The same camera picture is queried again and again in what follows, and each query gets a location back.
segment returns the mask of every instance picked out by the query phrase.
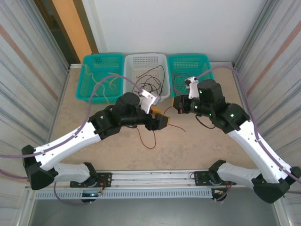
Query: white plastic basket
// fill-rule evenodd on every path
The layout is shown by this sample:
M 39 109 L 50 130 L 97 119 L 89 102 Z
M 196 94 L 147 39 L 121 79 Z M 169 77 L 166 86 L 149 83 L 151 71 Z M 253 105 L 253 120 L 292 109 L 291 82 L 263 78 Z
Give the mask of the white plastic basket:
M 124 66 L 124 74 L 123 76 L 129 78 L 133 82 L 138 81 L 138 77 L 144 73 L 146 73 L 148 70 L 158 67 L 156 69 L 153 69 L 149 71 L 147 74 L 156 77 L 161 82 L 162 87 L 162 93 L 161 93 L 161 102 L 169 97 L 170 95 L 170 84 L 169 84 L 169 73 L 168 73 L 168 66 L 167 66 L 167 59 L 164 54 L 158 54 L 158 53 L 146 53 L 146 54 L 132 54 L 128 55 L 125 58 L 125 66 Z M 138 86 L 141 87 L 142 85 L 139 85 L 140 83 L 145 83 L 147 79 L 150 78 L 150 76 L 145 76 L 144 78 L 140 79 L 138 81 Z M 149 79 L 147 81 L 151 85 L 155 86 L 156 88 L 159 88 L 158 83 L 154 79 Z M 144 87 L 146 91 L 150 91 L 150 86 Z M 132 92 L 133 85 L 129 82 L 123 83 L 123 93 Z

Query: beige tabletop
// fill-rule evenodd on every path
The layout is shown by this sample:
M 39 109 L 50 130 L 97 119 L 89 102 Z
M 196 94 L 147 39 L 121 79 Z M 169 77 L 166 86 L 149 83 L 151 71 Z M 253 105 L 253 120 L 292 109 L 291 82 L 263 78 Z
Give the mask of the beige tabletop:
M 53 140 L 77 128 L 87 114 L 88 104 L 75 97 L 79 73 L 79 68 L 71 70 Z M 231 71 L 217 69 L 214 78 L 222 86 L 226 101 L 241 105 Z M 158 104 L 158 108 L 164 111 L 171 106 L 171 102 L 171 97 L 167 98 Z M 106 106 L 93 105 L 91 115 Z M 255 167 L 243 149 L 220 129 L 207 129 L 196 121 L 194 114 L 180 115 L 173 108 L 166 115 L 171 117 L 171 124 L 182 127 L 186 132 L 171 126 L 155 131 L 156 147 L 147 149 L 142 145 L 137 129 L 124 127 L 119 134 L 87 146 L 62 162 L 91 162 L 96 170 L 188 170 L 206 169 L 215 161 L 223 159 L 237 166 Z M 204 124 L 212 126 L 207 118 L 200 119 Z M 152 131 L 144 126 L 138 128 L 144 143 L 152 147 Z

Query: teal plastic basket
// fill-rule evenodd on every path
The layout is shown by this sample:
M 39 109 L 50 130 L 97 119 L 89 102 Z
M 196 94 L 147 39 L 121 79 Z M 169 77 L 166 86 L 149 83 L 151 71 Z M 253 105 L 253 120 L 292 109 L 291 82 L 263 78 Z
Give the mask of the teal plastic basket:
M 76 97 L 89 102 L 97 82 L 116 73 L 123 76 L 124 56 L 122 54 L 93 54 L 84 57 L 79 76 Z M 123 94 L 123 79 L 109 78 L 99 86 L 92 98 L 93 104 L 115 103 Z
M 167 62 L 172 97 L 188 95 L 188 90 L 184 83 L 185 79 L 189 76 L 197 77 L 211 68 L 209 59 L 204 54 L 173 55 L 167 58 Z M 214 79 L 213 73 L 209 72 L 207 75 L 199 78 L 198 81 L 205 79 Z

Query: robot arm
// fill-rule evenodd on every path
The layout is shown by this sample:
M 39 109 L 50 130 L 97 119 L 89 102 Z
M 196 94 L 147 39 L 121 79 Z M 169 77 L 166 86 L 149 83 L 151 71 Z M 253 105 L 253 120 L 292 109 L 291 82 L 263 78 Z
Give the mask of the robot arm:
M 239 105 L 226 103 L 220 84 L 214 80 L 198 82 L 195 77 L 191 77 L 185 81 L 185 84 L 189 95 L 174 98 L 173 107 L 178 110 L 178 113 L 195 113 L 198 116 L 209 117 L 213 125 L 243 147 L 258 167 L 258 169 L 246 169 L 219 160 L 209 168 L 211 180 L 215 184 L 221 181 L 232 181 L 247 186 L 268 203 L 273 203 L 282 197 L 294 180 L 283 172 L 261 148 L 249 115 Z M 299 167 L 291 167 L 260 135 L 259 139 L 287 171 L 297 178 L 301 176 Z
M 152 114 L 151 106 L 160 97 L 147 91 L 141 106 L 140 99 L 134 93 L 125 93 L 119 97 L 115 105 L 110 105 L 92 115 L 82 130 L 75 134 L 80 127 L 57 140 L 36 148 L 28 145 L 22 149 L 22 154 L 41 153 L 34 157 L 24 158 L 23 165 L 33 190 L 42 189 L 52 182 L 76 181 L 92 186 L 97 173 L 91 163 L 80 165 L 59 163 L 62 159 L 79 149 L 106 139 L 119 133 L 123 126 L 145 125 L 148 130 L 160 130 L 168 125 L 169 118 L 162 114 Z

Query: corrugated metal wall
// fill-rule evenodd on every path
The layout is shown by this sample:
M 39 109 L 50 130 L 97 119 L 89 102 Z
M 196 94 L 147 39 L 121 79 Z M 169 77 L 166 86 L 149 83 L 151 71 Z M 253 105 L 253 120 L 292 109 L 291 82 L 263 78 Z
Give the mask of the corrugated metal wall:
M 301 166 L 301 1 L 273 1 L 267 13 L 237 68 L 260 133 L 280 157 Z M 301 225 L 301 199 L 286 197 Z
M 0 153 L 46 143 L 68 65 L 32 0 L 0 2 Z M 26 176 L 21 159 L 0 159 Z M 15 224 L 26 181 L 0 175 L 0 225 Z

